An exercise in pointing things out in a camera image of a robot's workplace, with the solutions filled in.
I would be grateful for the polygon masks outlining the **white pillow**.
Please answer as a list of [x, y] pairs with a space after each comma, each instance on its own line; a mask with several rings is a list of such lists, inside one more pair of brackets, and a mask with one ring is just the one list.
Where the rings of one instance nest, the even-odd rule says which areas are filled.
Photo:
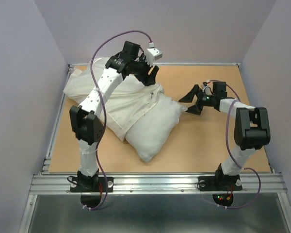
[[125, 139], [136, 149], [140, 159], [149, 163], [160, 152], [185, 111], [186, 106], [160, 93], [157, 104], [127, 131]]

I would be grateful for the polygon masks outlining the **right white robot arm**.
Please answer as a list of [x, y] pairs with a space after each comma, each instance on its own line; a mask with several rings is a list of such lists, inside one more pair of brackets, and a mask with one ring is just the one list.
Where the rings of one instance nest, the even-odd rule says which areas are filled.
[[235, 119], [235, 147], [227, 149], [229, 157], [218, 166], [214, 176], [198, 178], [197, 187], [201, 191], [240, 191], [240, 172], [245, 170], [245, 163], [256, 151], [270, 143], [267, 109], [246, 105], [238, 97], [228, 97], [228, 88], [230, 85], [226, 82], [208, 80], [201, 86], [194, 85], [189, 93], [179, 100], [181, 103], [190, 103], [194, 97], [197, 98], [188, 108], [188, 113], [200, 115], [204, 107], [213, 107], [227, 114], [227, 123], [231, 117]]

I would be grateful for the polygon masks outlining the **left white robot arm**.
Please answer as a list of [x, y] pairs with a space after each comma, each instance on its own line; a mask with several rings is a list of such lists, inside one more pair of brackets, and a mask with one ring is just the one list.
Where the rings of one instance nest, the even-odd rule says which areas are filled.
[[122, 50], [107, 60], [102, 75], [94, 80], [95, 86], [85, 100], [69, 110], [81, 158], [77, 175], [67, 178], [71, 192], [95, 192], [101, 188], [97, 149], [106, 123], [102, 123], [99, 117], [101, 113], [106, 113], [105, 103], [114, 90], [130, 74], [145, 86], [155, 84], [159, 68], [153, 63], [162, 58], [162, 52], [155, 48], [152, 41], [143, 52], [139, 52], [140, 48], [140, 45], [126, 41]]

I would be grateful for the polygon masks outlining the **cream pillowcase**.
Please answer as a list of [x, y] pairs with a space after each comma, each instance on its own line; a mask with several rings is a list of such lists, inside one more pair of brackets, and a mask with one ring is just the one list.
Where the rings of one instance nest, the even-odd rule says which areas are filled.
[[[81, 103], [95, 87], [90, 67], [82, 71], [75, 69], [64, 88], [64, 93], [76, 103]], [[124, 140], [128, 130], [159, 101], [163, 87], [156, 83], [144, 86], [133, 75], [129, 75], [113, 91], [105, 107], [107, 126]]]

